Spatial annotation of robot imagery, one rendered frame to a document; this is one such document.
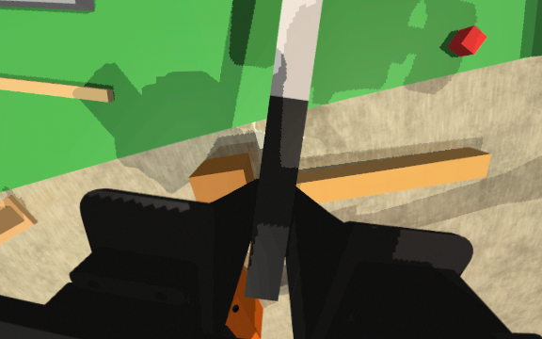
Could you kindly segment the green flat mat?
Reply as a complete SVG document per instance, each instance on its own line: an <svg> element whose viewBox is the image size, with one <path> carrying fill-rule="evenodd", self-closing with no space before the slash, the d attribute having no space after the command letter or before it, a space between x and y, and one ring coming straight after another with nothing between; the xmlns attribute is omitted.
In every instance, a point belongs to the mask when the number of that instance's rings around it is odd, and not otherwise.
<svg viewBox="0 0 542 339"><path fill-rule="evenodd" d="M531 57L537 1L323 0L308 109ZM267 119L282 0L94 8L0 6L0 77L114 96L0 89L0 192ZM448 48L474 25L474 55Z"/></svg>

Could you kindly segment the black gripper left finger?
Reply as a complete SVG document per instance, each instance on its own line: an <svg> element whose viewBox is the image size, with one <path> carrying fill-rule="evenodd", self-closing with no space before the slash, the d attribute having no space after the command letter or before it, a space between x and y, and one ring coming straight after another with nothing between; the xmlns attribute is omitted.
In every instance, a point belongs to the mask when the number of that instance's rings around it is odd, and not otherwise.
<svg viewBox="0 0 542 339"><path fill-rule="evenodd" d="M195 263L202 332L221 336L251 241L258 184L210 203L100 188L79 209L91 252L101 246Z"/></svg>

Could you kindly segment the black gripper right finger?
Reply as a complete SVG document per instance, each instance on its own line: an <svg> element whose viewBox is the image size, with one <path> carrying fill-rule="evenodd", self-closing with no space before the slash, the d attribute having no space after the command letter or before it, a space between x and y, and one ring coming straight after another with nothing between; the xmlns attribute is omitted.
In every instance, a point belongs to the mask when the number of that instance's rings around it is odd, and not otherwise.
<svg viewBox="0 0 542 339"><path fill-rule="evenodd" d="M448 232L343 222L297 186L285 254L294 339L325 339L355 266L362 262L455 270L471 242Z"/></svg>

